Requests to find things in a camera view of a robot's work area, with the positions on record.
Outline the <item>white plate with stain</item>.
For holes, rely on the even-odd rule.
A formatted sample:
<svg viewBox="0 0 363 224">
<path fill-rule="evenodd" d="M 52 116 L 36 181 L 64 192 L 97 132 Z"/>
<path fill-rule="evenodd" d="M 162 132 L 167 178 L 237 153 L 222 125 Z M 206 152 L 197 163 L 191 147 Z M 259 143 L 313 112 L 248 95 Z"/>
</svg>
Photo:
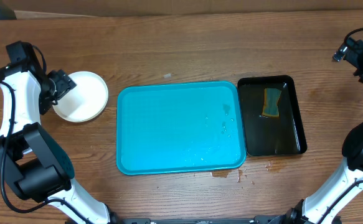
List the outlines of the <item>white plate with stain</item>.
<svg viewBox="0 0 363 224">
<path fill-rule="evenodd" d="M 69 75 L 76 83 L 54 105 L 57 115 L 66 121 L 81 123 L 96 118 L 105 109 L 109 98 L 108 87 L 99 75 L 93 72 L 80 71 Z"/>
</svg>

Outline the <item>green yellow sponge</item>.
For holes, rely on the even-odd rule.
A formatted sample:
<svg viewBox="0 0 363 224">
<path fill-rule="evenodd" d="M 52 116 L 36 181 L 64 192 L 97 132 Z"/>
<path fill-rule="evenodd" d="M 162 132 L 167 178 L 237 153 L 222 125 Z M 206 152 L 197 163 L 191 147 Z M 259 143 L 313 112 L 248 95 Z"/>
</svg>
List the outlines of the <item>green yellow sponge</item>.
<svg viewBox="0 0 363 224">
<path fill-rule="evenodd" d="M 269 118 L 279 117 L 278 102 L 280 96 L 281 96 L 281 90 L 277 88 L 264 89 L 262 116 Z"/>
</svg>

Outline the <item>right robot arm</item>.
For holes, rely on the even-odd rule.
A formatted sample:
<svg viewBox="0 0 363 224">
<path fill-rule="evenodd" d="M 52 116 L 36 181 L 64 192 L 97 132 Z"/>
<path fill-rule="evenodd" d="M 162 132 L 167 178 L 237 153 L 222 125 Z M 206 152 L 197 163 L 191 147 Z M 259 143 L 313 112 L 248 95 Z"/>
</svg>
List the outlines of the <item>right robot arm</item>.
<svg viewBox="0 0 363 224">
<path fill-rule="evenodd" d="M 356 68 L 354 75 L 363 83 L 363 41 L 354 40 L 355 29 L 348 33 L 333 55 Z M 363 191 L 363 122 L 353 128 L 342 145 L 342 161 L 336 171 L 311 196 L 302 199 L 272 223 L 340 223 L 338 213 Z"/>
</svg>

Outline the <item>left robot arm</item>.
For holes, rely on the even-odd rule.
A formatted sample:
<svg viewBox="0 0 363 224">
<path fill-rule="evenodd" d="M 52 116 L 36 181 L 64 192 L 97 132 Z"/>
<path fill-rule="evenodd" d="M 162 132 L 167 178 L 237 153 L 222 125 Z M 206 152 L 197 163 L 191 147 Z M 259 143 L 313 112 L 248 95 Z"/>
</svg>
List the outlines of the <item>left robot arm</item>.
<svg viewBox="0 0 363 224">
<path fill-rule="evenodd" d="M 40 117 L 76 83 L 63 71 L 47 71 L 39 48 L 17 41 L 6 46 L 10 62 L 0 68 L 0 191 L 17 213 L 51 205 L 74 223 L 122 223 L 108 205 L 75 179 L 67 153 L 41 126 Z"/>
</svg>

